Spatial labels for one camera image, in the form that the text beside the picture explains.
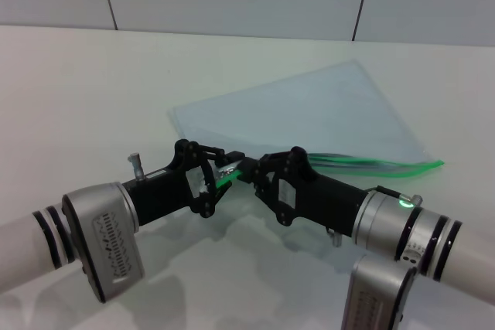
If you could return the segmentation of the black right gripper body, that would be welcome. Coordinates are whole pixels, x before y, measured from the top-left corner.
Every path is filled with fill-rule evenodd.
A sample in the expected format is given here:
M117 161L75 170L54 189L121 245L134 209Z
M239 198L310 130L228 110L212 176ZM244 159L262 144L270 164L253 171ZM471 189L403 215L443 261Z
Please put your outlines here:
M344 236L351 236L368 192L319 174L302 148L276 153L270 185L270 209L284 226L304 218Z

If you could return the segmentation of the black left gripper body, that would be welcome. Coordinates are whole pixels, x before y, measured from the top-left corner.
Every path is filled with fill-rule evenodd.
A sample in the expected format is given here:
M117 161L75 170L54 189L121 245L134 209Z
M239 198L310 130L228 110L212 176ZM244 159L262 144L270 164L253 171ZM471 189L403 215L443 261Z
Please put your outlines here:
M203 218L212 216L212 149L195 141L175 143L172 161L164 168L123 184L140 226L184 207Z

